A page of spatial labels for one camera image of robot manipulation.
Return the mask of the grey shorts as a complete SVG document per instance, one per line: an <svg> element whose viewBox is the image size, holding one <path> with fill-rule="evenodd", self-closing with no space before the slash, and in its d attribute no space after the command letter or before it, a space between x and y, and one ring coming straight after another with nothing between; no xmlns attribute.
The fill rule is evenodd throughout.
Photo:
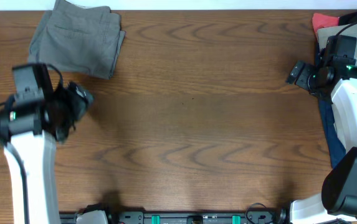
<svg viewBox="0 0 357 224"><path fill-rule="evenodd" d="M121 15L108 6L80 7L57 0L36 28L27 61L108 80L113 76L125 34Z"/></svg>

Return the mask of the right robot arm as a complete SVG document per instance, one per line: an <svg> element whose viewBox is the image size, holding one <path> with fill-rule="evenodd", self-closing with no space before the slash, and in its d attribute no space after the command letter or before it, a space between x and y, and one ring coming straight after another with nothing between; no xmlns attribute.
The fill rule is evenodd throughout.
<svg viewBox="0 0 357 224"><path fill-rule="evenodd" d="M319 194L290 204L289 223L357 221L357 66L350 59L316 67L299 60L287 78L331 104L334 131L346 154L323 182Z"/></svg>

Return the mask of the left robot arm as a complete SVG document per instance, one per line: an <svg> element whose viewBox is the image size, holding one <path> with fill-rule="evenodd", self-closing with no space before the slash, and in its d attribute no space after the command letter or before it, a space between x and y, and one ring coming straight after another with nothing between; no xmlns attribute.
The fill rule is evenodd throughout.
<svg viewBox="0 0 357 224"><path fill-rule="evenodd" d="M88 207L67 219L60 216L55 183L58 142L93 102L71 82L67 87L23 85L0 111L0 142L12 184L14 223L108 223L106 211Z"/></svg>

